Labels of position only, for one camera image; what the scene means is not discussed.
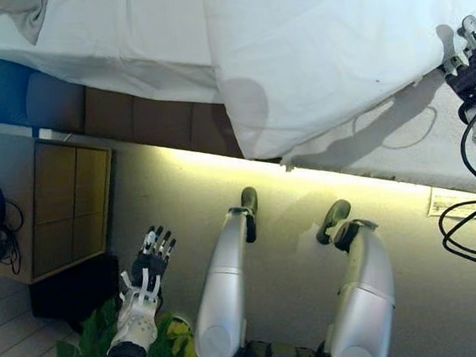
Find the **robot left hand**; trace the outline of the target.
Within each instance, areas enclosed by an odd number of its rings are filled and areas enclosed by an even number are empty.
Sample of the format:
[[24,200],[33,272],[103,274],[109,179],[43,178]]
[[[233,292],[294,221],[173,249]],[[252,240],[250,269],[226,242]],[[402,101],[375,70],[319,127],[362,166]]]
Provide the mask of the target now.
[[141,244],[130,273],[122,273],[128,289],[143,289],[162,300],[161,282],[176,245],[176,239],[165,227],[150,226]]

